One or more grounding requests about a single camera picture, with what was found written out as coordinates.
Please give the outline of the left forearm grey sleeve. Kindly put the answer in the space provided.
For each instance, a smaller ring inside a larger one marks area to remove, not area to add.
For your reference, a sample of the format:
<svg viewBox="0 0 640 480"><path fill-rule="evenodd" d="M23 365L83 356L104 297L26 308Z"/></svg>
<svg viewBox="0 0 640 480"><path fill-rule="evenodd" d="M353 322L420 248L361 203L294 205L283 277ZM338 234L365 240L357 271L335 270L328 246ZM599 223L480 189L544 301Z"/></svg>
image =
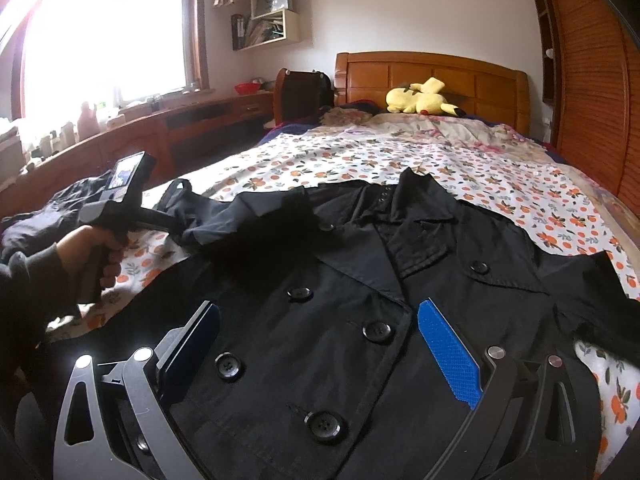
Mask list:
<svg viewBox="0 0 640 480"><path fill-rule="evenodd" d="M12 374L48 324L78 313L72 279L54 245L1 265L1 374Z"/></svg>

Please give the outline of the left hand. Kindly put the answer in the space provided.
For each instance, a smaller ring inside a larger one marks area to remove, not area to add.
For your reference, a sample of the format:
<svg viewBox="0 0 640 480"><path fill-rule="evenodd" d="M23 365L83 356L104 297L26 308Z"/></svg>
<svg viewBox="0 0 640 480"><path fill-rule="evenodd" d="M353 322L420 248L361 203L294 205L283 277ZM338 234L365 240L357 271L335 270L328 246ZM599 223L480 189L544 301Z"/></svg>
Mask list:
<svg viewBox="0 0 640 480"><path fill-rule="evenodd" d="M81 226L55 243L73 289L78 289L87 270L93 284L100 283L102 289L113 287L122 272L124 248L111 231L99 226Z"/></svg>

